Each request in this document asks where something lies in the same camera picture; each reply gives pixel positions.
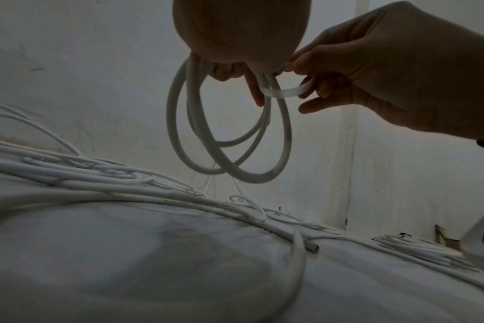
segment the forearm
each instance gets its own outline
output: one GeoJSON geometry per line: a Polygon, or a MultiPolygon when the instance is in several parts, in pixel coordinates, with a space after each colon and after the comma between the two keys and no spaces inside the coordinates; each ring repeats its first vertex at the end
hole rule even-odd
{"type": "Polygon", "coordinates": [[[174,0],[173,18],[202,58],[273,72],[300,43],[310,6],[311,0],[174,0]]]}

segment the white strap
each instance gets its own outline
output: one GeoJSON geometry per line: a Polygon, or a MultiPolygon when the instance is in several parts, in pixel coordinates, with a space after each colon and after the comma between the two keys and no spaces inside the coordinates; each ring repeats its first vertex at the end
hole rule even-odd
{"type": "Polygon", "coordinates": [[[301,94],[304,94],[308,92],[312,87],[313,87],[313,81],[314,79],[311,78],[308,82],[298,86],[294,87],[291,89],[284,89],[284,90],[274,90],[271,88],[266,88],[266,87],[261,87],[260,86],[260,91],[263,93],[263,95],[268,96],[268,97],[275,97],[275,98],[286,98],[286,97],[293,97],[293,96],[299,96],[301,94]]]}

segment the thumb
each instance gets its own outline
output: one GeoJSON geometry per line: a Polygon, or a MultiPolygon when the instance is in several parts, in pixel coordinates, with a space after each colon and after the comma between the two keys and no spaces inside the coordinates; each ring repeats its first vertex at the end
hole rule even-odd
{"type": "Polygon", "coordinates": [[[358,39],[343,44],[319,45],[296,59],[294,72],[310,76],[337,72],[350,78],[366,56],[365,43],[364,39],[358,39]]]}

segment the person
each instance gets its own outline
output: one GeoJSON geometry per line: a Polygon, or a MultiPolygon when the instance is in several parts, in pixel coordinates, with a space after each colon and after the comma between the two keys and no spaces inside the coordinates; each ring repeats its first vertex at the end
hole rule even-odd
{"type": "Polygon", "coordinates": [[[258,106],[253,72],[279,73],[287,62],[303,82],[314,79],[300,98],[316,97],[300,113],[358,104],[392,124],[484,147],[483,35],[396,2],[328,28],[293,53],[310,7],[309,0],[174,0],[173,15],[192,51],[218,63],[212,76],[245,75],[258,106]]]}

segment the wall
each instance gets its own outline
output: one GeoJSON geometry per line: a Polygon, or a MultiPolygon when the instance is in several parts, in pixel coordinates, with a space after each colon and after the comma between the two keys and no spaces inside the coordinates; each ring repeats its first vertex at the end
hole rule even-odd
{"type": "MultiPolygon", "coordinates": [[[[353,17],[355,4],[314,1],[303,44],[353,17]]],[[[1,102],[30,113],[88,155],[163,171],[201,188],[206,176],[178,160],[165,127],[169,85],[187,54],[173,28],[170,0],[0,0],[1,102]]],[[[300,82],[294,76],[279,80],[283,87],[300,82]]],[[[202,93],[217,138],[243,134],[261,113],[242,80],[209,80],[202,93]]],[[[182,98],[181,140],[195,160],[210,165],[186,123],[183,103],[182,98]]],[[[340,111],[299,117],[298,99],[288,105],[294,137],[288,166],[271,183],[241,187],[262,204],[323,221],[336,185],[332,166],[340,111]]],[[[263,171],[277,161],[282,132],[278,114],[274,117],[245,169],[263,171]]],[[[0,138],[57,149],[12,121],[0,121],[0,138]]],[[[241,149],[228,153],[236,156],[241,149]]],[[[235,192],[226,175],[215,177],[210,190],[217,198],[235,192]]]]}
{"type": "MultiPolygon", "coordinates": [[[[371,0],[370,9],[391,1],[371,0]]],[[[419,8],[484,33],[484,1],[415,0],[419,8]]],[[[471,140],[389,125],[360,108],[348,230],[460,238],[484,215],[484,149],[471,140]]]]}

